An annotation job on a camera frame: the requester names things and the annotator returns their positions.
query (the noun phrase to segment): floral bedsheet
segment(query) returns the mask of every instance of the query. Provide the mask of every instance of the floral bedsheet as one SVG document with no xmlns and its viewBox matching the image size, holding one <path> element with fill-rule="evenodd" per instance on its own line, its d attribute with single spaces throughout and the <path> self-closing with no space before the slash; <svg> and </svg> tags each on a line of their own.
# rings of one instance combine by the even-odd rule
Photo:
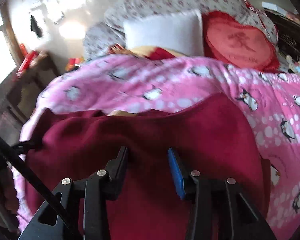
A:
<svg viewBox="0 0 300 240">
<path fill-rule="evenodd" d="M 91 60 L 105 55 L 114 43 L 125 45 L 123 22 L 153 14 L 165 14 L 198 8 L 203 13 L 219 10 L 239 23 L 262 30 L 275 46 L 278 42 L 274 23 L 262 12 L 253 12 L 243 0 L 122 0 L 105 12 L 104 22 L 93 25 L 86 33 L 84 58 Z"/>
</svg>

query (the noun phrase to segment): red cloth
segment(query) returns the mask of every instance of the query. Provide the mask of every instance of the red cloth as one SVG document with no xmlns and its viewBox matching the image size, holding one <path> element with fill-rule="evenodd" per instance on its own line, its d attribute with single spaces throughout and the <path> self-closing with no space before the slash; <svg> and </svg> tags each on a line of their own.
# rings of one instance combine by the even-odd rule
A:
<svg viewBox="0 0 300 240">
<path fill-rule="evenodd" d="M 129 165 L 117 201 L 107 202 L 113 240 L 183 240 L 190 203 L 181 201 L 167 159 L 175 147 L 191 169 L 208 178 L 235 178 L 266 213 L 263 171 L 254 135 L 241 110 L 216 94 L 175 114 L 156 110 L 136 117 L 104 116 L 101 111 L 55 115 L 46 110 L 26 163 L 50 190 L 66 177 L 83 179 L 105 167 L 121 146 L 130 149 Z M 26 183 L 32 212 L 42 198 Z"/>
<path fill-rule="evenodd" d="M 166 51 L 165 49 L 157 47 L 146 58 L 150 60 L 161 60 L 161 59 L 175 58 L 175 57 L 176 56 L 172 55 L 170 52 Z"/>
<path fill-rule="evenodd" d="M 204 16 L 205 56 L 239 68 L 276 73 L 280 63 L 275 48 L 256 27 L 241 25 L 224 12 Z"/>
</svg>

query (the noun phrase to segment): bed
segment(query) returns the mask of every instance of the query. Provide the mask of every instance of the bed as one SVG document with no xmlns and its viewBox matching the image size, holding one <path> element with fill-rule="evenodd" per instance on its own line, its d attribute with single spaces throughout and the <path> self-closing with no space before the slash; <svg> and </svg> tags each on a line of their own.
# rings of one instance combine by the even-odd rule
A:
<svg viewBox="0 0 300 240">
<path fill-rule="evenodd" d="M 45 108 L 54 113 L 101 109 L 139 113 L 157 109 L 174 113 L 222 92 L 246 116 L 260 155 L 269 159 L 272 190 L 267 222 L 280 240 L 289 239 L 300 224 L 300 76 L 239 69 L 207 57 L 176 57 L 151 61 L 133 55 L 108 55 L 114 43 L 125 45 L 124 19 L 199 8 L 221 10 L 244 25 L 259 28 L 277 45 L 272 21 L 247 8 L 244 0 L 124 0 L 105 13 L 104 22 L 87 31 L 87 62 L 79 70 L 54 79 L 39 95 L 36 110 L 23 126 L 28 140 Z M 31 218 L 22 178 L 15 171 L 21 229 Z"/>
</svg>

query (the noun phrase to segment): black pole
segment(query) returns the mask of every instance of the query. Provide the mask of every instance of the black pole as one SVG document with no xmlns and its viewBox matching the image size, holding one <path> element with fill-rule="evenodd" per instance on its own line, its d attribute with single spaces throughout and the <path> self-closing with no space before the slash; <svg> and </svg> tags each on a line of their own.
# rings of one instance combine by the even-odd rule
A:
<svg viewBox="0 0 300 240">
<path fill-rule="evenodd" d="M 0 154 L 10 162 L 20 174 L 42 195 L 49 205 L 61 217 L 66 227 L 77 238 L 82 239 L 77 227 L 71 221 L 68 212 L 63 208 L 61 203 L 52 194 L 52 192 L 44 185 L 37 175 L 24 163 L 18 154 L 0 137 Z"/>
</svg>

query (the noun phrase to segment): person's hand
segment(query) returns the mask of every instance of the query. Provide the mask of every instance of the person's hand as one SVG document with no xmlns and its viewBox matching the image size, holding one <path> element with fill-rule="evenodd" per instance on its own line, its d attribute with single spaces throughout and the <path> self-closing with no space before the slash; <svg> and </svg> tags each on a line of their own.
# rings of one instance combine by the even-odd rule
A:
<svg viewBox="0 0 300 240">
<path fill-rule="evenodd" d="M 19 200 L 17 198 L 17 191 L 14 188 L 13 174 L 10 168 L 0 171 L 0 183 L 2 185 L 3 194 L 5 197 L 4 206 L 11 213 L 16 214 L 19 209 Z M 6 227 L 0 216 L 0 226 Z"/>
</svg>

